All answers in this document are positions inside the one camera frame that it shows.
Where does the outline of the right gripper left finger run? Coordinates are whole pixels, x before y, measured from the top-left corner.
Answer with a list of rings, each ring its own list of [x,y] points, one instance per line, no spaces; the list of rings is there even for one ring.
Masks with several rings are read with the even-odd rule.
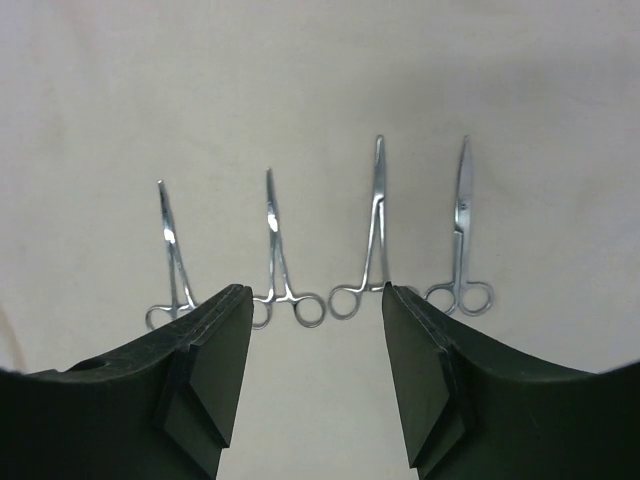
[[[213,479],[231,442],[253,319],[232,284],[66,371],[1,373],[5,479]]]

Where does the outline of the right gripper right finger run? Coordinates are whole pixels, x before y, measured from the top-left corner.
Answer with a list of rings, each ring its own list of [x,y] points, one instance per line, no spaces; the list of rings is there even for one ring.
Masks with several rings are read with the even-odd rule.
[[[422,479],[635,479],[639,366],[534,357],[387,284],[386,345],[409,466]]]

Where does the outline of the steel forceps with ring handles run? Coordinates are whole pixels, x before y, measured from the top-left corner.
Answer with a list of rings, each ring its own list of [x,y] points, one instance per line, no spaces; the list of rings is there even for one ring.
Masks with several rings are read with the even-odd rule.
[[[387,200],[387,162],[385,138],[382,134],[376,136],[373,164],[373,182],[370,204],[370,218],[367,237],[367,248],[363,273],[359,285],[340,284],[329,293],[328,307],[331,315],[340,321],[353,318],[359,311],[362,296],[365,293],[379,293],[391,280],[386,229],[386,200]],[[371,268],[374,250],[377,250],[381,267],[381,280],[371,281]],[[342,313],[335,306],[335,297],[339,294],[349,294],[354,298],[353,307],[349,312]]]

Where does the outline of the beige cloth kit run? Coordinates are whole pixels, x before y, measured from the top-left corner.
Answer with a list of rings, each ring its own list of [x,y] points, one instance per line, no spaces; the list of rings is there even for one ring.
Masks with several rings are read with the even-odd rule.
[[[366,266],[375,139],[392,281],[451,277],[474,164],[463,324],[606,374],[639,358],[635,1],[5,1],[1,368],[64,370],[168,303],[157,185],[197,301],[264,294],[272,174],[290,281]]]

